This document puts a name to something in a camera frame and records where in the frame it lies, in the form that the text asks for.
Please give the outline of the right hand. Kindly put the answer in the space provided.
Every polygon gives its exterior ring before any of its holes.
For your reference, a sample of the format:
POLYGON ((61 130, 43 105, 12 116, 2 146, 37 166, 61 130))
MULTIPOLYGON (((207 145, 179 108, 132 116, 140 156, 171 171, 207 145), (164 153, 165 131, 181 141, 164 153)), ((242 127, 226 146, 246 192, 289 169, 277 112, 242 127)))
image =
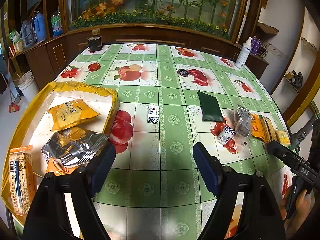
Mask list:
POLYGON ((303 190, 296 200, 296 215, 292 216, 291 218, 287 218, 285 206, 289 200, 291 189, 292 186, 287 189, 279 204, 280 214, 282 220, 284 221, 286 239, 290 239, 298 231, 309 215, 311 209, 311 195, 307 194, 306 190, 303 190))

